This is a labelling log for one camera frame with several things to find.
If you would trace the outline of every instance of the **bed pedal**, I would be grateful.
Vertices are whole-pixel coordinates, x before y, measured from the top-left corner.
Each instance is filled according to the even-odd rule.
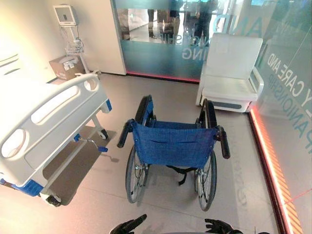
[[[83,141],[86,141],[86,142],[91,142],[95,145],[95,147],[97,148],[97,150],[99,150],[100,152],[107,152],[108,149],[104,146],[98,146],[96,144],[96,142],[94,140],[91,140],[91,139],[84,139],[80,136],[80,134],[77,134],[75,137],[74,137],[74,141],[75,142],[78,142],[79,140],[83,140]]]
[[[100,152],[107,152],[108,149],[106,147],[103,147],[103,146],[98,146],[97,148]]]

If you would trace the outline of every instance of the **backrest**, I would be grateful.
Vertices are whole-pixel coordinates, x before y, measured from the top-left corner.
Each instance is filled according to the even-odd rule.
[[[261,38],[215,33],[211,39],[205,75],[248,79],[258,57]]]
[[[203,168],[215,144],[216,128],[164,129],[132,123],[141,163]]]

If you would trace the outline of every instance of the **cable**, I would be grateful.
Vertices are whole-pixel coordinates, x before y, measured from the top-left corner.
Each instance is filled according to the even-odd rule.
[[[77,24],[77,33],[78,33],[78,40],[80,40],[78,24]]]
[[[80,41],[80,43],[82,43],[82,47],[84,47],[83,41],[80,39],[80,36],[79,36],[78,24],[77,24],[77,34],[78,34],[78,40]]]

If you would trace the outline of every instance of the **gray tile floor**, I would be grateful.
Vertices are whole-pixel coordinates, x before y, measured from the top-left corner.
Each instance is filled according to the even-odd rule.
[[[117,133],[107,145],[109,151],[97,158],[67,206],[50,207],[39,197],[0,186],[1,234],[107,234],[117,224],[144,213],[148,217],[137,228],[138,234],[205,231],[204,218],[224,220],[245,234],[253,234],[255,228],[277,233],[245,114],[216,112],[218,124],[227,131],[232,157],[223,159],[216,144],[217,189],[207,212],[200,209],[194,178],[188,176],[178,187],[181,176],[161,166],[150,168],[144,196],[130,204],[124,178],[133,140],[129,136],[124,148],[116,146],[124,122],[135,116],[143,95],[151,94],[157,119],[193,123],[200,111],[195,106],[198,85],[114,75],[101,75],[101,82],[113,110],[97,117],[104,128]]]

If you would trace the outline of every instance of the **hand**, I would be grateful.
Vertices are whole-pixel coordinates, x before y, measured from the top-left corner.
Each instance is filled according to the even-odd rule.
[[[233,228],[230,226],[230,224],[227,224],[221,220],[214,220],[214,219],[205,219],[207,224],[206,228],[210,228],[210,230],[206,231],[207,233],[216,233],[216,234],[227,234],[230,231],[233,231]]]
[[[134,219],[129,220],[128,222],[121,223],[117,227],[115,227],[113,230],[111,230],[110,234],[134,234],[134,232],[127,232],[124,227],[133,222]]]
[[[147,215],[144,214],[137,219],[131,219],[128,222],[121,223],[117,227],[115,227],[110,234],[134,234],[132,230],[134,230],[138,225],[140,225],[145,219]]]

